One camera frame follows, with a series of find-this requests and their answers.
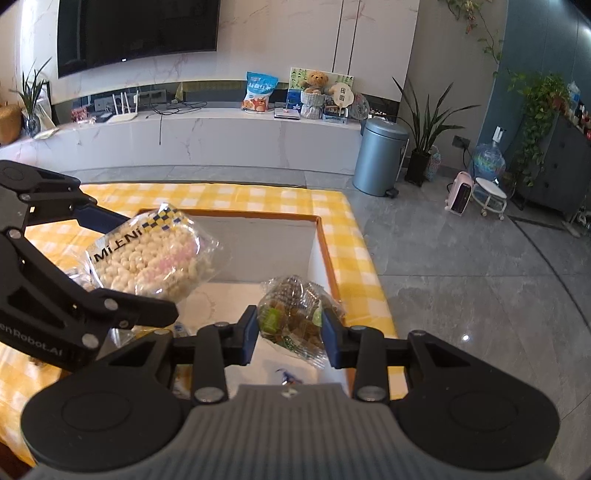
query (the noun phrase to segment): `white marble surface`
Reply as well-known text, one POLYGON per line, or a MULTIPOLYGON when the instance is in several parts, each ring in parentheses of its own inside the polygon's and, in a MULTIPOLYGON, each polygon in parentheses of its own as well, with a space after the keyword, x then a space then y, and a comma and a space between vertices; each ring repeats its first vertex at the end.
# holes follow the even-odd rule
POLYGON ((17 77, 51 58, 46 74, 51 82, 52 102, 59 103, 154 83, 242 80, 248 70, 274 74, 287 81, 290 67, 299 66, 338 73, 350 70, 356 76, 358 91, 399 100, 391 76, 405 78, 418 3, 221 0, 215 52, 131 60, 58 79, 59 0, 20 0, 22 21, 14 46, 17 77))
POLYGON ((279 120, 272 112, 203 109, 185 115, 141 113, 120 124, 68 124, 47 140, 0 148, 0 158, 55 171, 89 168, 226 165, 352 174, 360 125, 279 120))
POLYGON ((0 104, 15 102, 18 96, 10 90, 17 88, 17 58, 19 50, 18 26, 21 19, 21 3, 16 2, 0 15, 0 104))

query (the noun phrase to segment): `gray floor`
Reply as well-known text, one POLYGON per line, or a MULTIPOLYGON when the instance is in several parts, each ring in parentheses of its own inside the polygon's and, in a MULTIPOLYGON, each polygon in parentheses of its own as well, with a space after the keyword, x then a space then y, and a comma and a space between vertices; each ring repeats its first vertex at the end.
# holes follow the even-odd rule
MULTIPOLYGON (((510 219, 483 218, 473 204, 463 217, 446 213, 451 180, 443 177, 421 189, 400 183, 399 197, 391 200, 355 190, 349 176, 311 171, 130 167, 73 174, 86 182, 233 181, 342 191, 399 336, 425 329, 538 387, 561 418, 550 465, 570 480, 591 464, 589 238, 518 222, 550 267, 510 219)), ((535 209, 510 206, 508 213, 560 224, 557 216, 535 209)))

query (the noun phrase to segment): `plush toy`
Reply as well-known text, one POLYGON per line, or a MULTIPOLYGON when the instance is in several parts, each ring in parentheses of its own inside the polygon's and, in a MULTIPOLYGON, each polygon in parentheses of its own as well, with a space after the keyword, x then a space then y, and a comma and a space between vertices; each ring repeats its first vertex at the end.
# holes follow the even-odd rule
POLYGON ((324 93, 324 87, 329 82, 329 77, 324 72, 312 70, 306 74, 306 79, 300 82, 300 87, 306 93, 324 93))

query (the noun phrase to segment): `candy bag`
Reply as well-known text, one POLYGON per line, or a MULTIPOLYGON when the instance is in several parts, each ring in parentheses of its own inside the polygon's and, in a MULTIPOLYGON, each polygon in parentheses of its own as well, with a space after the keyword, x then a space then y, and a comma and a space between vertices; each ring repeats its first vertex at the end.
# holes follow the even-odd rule
POLYGON ((264 73, 248 72, 246 81, 246 96, 242 102, 242 109, 251 112, 269 110, 269 97, 275 90, 279 79, 264 73))
POLYGON ((339 320, 345 311, 318 284, 297 275, 272 278, 263 284, 265 296, 258 305, 263 338, 281 345, 322 369, 326 353, 320 338, 322 310, 332 308, 339 320))

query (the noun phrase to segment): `trash can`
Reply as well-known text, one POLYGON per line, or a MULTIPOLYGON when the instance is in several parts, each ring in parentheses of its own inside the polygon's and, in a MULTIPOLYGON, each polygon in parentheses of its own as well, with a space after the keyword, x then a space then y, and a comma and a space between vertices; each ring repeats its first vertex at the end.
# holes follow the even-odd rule
POLYGON ((363 141, 355 165, 353 185, 375 197, 384 197, 394 187, 408 132, 401 125, 382 118, 370 118, 362 133, 363 141))

